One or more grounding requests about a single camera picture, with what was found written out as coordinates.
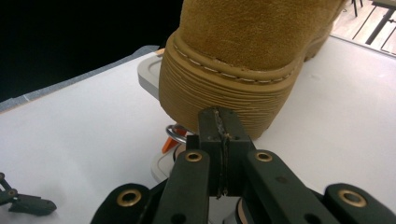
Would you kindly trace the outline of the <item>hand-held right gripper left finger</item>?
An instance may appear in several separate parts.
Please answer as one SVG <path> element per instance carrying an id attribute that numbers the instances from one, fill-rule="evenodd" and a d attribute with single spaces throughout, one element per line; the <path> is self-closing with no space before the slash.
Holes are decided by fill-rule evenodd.
<path id="1" fill-rule="evenodd" d="M 224 134 L 218 107 L 199 113 L 198 134 L 178 155 L 152 224 L 208 224 L 209 197 L 223 187 Z"/>

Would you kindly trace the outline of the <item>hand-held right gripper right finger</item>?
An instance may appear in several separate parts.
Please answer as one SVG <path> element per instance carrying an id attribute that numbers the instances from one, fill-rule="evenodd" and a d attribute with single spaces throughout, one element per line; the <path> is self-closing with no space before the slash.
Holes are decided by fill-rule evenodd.
<path id="1" fill-rule="evenodd" d="M 258 150 L 232 110 L 217 109 L 221 141 L 219 186 L 226 195 L 241 193 L 260 202 L 271 224 L 338 224 L 291 169 L 273 152 Z"/>

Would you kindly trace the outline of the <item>silver strap sandal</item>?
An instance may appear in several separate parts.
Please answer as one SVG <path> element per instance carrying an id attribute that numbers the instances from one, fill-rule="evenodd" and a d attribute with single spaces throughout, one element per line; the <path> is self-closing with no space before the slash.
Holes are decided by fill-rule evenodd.
<path id="1" fill-rule="evenodd" d="M 179 124 L 168 125 L 165 131 L 168 138 L 163 145 L 162 153 L 173 151 L 173 160 L 175 161 L 178 155 L 186 150 L 188 131 Z"/>
<path id="2" fill-rule="evenodd" d="M 237 201 L 235 210 L 223 219 L 222 224 L 248 224 L 242 198 Z"/>

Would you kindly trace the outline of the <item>tan suede boot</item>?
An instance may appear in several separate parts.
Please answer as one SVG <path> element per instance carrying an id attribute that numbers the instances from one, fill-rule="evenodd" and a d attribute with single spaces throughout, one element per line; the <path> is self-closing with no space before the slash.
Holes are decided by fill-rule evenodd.
<path id="1" fill-rule="evenodd" d="M 303 63 L 330 35 L 346 0 L 184 0 L 166 42 L 159 101 L 167 115 L 198 130 L 212 106 L 236 112 L 253 138 L 287 101 Z"/>

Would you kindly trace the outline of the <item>black metal stand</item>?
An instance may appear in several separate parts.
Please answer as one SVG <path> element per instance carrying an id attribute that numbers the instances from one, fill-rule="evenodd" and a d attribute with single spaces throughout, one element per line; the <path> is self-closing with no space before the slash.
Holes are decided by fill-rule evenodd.
<path id="1" fill-rule="evenodd" d="M 390 46 L 396 38 L 396 0 L 360 0 L 358 6 L 352 39 L 378 49 Z"/>

